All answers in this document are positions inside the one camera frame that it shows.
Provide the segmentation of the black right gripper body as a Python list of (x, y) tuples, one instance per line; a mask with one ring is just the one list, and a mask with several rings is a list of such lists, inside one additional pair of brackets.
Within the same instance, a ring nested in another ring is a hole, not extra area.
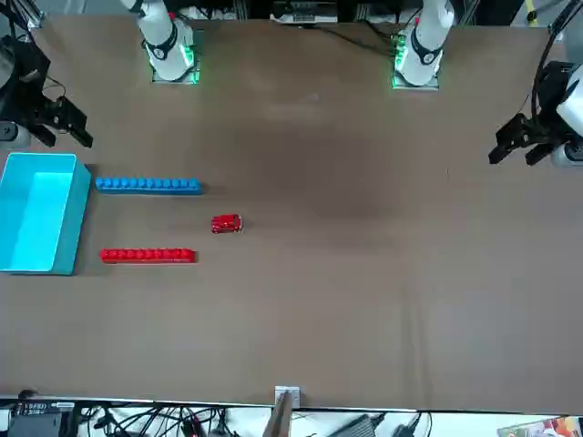
[(8, 118), (28, 130), (38, 127), (60, 129), (58, 104), (42, 92), (17, 92), (8, 105)]

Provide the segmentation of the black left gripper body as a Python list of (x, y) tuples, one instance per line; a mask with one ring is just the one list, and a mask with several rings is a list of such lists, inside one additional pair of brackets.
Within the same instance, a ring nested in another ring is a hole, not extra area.
[(568, 141), (568, 125), (557, 115), (547, 118), (540, 117), (537, 121), (527, 117), (524, 122), (525, 147), (546, 143), (558, 147)]

